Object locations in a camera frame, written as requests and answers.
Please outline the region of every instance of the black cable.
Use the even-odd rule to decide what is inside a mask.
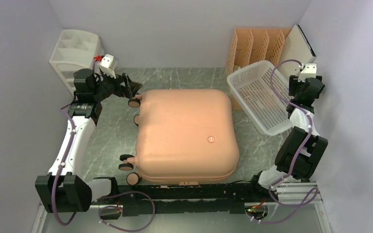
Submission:
[[[231,183],[228,183],[228,184],[238,183],[238,182],[248,182],[248,183],[250,183],[251,181],[234,181],[234,182],[231,182]]]

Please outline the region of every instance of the pink suitcase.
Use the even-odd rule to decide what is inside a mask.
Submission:
[[[136,156],[125,157],[120,165],[121,170],[137,168],[128,184],[138,184],[140,177],[153,183],[210,183],[232,174],[239,150],[225,93],[152,90],[136,98],[141,100],[134,117]]]

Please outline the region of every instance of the red object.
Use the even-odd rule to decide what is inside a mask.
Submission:
[[[259,205],[254,206],[253,208],[258,209],[259,207],[261,207],[261,205],[263,205],[265,203],[266,200],[267,200],[266,198],[263,198],[261,203]]]
[[[101,55],[95,56],[94,59],[98,62],[102,60],[102,56]]]

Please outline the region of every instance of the suitcase wheel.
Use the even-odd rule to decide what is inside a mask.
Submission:
[[[126,176],[126,182],[129,185],[137,185],[141,182],[141,177],[136,172],[131,172]]]
[[[128,158],[133,158],[133,157],[134,156],[130,154],[122,154],[119,156],[119,160],[124,161],[124,160],[127,160]]]
[[[133,108],[137,108],[141,105],[141,101],[138,99],[130,99],[128,100],[128,105]]]
[[[130,164],[130,163],[126,163],[126,164],[120,164],[118,166],[119,170],[121,171],[132,171],[134,169],[134,165]]]
[[[134,116],[134,123],[136,126],[139,125],[139,114]]]

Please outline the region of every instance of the white wall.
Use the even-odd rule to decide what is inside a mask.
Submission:
[[[313,0],[300,24],[326,84],[314,178],[335,232],[373,233],[373,0]]]
[[[292,28],[311,0],[50,0],[122,67],[222,67],[234,27]]]
[[[31,232],[36,176],[62,143],[70,93],[48,63],[61,29],[47,0],[0,0],[0,232]]]

